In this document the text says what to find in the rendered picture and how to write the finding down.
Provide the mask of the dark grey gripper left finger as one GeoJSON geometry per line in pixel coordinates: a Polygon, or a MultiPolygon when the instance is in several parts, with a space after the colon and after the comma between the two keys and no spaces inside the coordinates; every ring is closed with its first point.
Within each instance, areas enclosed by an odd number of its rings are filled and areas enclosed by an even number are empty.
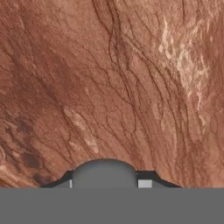
{"type": "Polygon", "coordinates": [[[65,174],[60,179],[53,181],[52,183],[42,185],[42,188],[53,188],[53,187],[69,188],[72,176],[73,176],[72,171],[66,171],[65,174]]]}

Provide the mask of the grey round blender lid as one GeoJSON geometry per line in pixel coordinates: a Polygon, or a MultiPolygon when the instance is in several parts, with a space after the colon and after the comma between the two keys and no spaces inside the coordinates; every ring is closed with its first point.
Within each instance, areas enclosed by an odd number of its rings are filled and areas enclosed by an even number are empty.
{"type": "Polygon", "coordinates": [[[73,188],[136,188],[135,168],[116,159],[96,159],[79,165],[71,179],[73,188]]]}

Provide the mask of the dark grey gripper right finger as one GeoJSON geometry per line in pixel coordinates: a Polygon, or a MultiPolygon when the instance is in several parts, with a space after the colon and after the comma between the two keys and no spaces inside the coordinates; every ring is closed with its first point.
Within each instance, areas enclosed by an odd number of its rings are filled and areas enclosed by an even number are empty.
{"type": "Polygon", "coordinates": [[[137,171],[136,178],[138,188],[179,187],[179,185],[160,178],[155,171],[137,171]]]}

